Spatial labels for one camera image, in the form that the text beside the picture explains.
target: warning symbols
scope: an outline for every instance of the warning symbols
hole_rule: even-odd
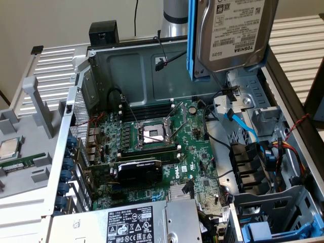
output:
[[[141,226],[139,224],[137,224],[135,231],[139,231],[139,230],[142,230],[142,229],[141,229]]]
[[[108,227],[108,236],[116,236],[117,234],[117,225]]]
[[[108,213],[106,243],[154,243],[153,207]]]

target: barcode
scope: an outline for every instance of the barcode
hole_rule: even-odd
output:
[[[247,37],[242,37],[241,42],[254,41],[254,39],[255,39],[255,34],[254,35],[247,36]]]
[[[254,42],[238,44],[238,45],[235,46],[235,49],[252,46],[253,44],[254,44]]]
[[[233,44],[234,41],[235,41],[234,39],[222,39],[219,42],[213,43],[213,47],[220,47],[220,46],[225,46],[225,45]]]

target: power supply label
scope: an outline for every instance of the power supply label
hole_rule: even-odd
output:
[[[215,0],[210,61],[253,52],[265,0]]]
[[[153,207],[109,212],[107,243],[154,243]]]

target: chip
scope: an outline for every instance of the chip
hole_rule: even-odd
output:
[[[209,181],[204,181],[204,186],[209,186]]]

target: hard drive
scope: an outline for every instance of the hard drive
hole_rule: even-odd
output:
[[[189,13],[195,18],[189,19],[189,33],[195,36],[191,44],[194,77],[260,63],[277,4],[278,0],[192,0]]]

